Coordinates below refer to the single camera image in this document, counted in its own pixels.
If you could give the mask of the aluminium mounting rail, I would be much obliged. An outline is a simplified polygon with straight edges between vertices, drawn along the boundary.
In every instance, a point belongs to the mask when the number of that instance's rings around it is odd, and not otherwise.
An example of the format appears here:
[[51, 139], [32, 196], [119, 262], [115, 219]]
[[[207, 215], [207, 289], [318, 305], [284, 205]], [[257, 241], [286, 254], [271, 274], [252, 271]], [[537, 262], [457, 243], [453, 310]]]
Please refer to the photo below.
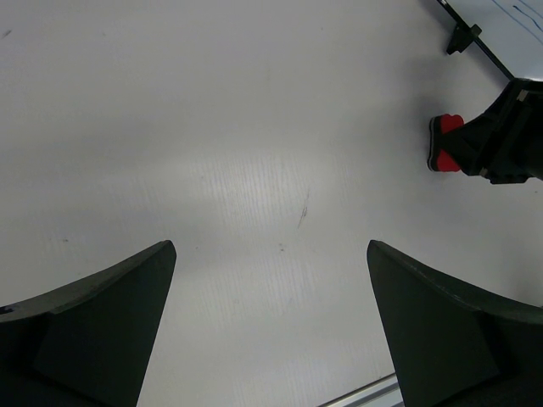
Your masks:
[[358, 388], [321, 407], [391, 407], [404, 406], [400, 386], [395, 374], [383, 377], [365, 387]]

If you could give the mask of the black-framed small whiteboard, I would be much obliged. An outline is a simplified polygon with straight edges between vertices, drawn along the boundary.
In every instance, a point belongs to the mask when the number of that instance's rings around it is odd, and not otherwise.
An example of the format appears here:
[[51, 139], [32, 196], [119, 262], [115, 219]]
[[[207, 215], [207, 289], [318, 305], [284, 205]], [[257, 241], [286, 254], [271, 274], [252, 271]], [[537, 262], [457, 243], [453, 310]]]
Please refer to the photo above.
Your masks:
[[542, 80], [542, 2], [441, 1], [473, 42], [509, 78]]

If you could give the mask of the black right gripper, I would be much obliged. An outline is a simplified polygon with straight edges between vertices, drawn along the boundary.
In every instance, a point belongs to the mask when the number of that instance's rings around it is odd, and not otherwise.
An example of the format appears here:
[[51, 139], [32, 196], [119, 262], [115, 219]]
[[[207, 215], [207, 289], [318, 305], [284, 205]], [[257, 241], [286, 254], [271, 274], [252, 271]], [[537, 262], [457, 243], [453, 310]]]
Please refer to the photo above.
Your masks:
[[542, 83], [511, 80], [469, 122], [440, 116], [440, 170], [482, 176], [494, 185], [542, 177]]

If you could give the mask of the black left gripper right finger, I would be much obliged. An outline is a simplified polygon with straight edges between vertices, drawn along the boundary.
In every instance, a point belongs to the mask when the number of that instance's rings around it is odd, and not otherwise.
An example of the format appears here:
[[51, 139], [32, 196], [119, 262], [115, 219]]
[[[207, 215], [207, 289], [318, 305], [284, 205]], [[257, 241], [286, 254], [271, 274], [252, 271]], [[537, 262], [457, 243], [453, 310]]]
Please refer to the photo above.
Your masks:
[[372, 290], [406, 406], [540, 406], [542, 309], [367, 248]]

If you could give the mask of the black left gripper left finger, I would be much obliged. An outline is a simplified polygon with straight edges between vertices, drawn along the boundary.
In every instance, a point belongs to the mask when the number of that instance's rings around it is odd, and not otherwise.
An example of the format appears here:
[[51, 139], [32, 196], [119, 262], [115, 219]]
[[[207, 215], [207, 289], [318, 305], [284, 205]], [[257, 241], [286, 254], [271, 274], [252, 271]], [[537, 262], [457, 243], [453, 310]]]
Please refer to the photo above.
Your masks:
[[162, 241], [1, 308], [3, 406], [135, 406], [176, 263]]

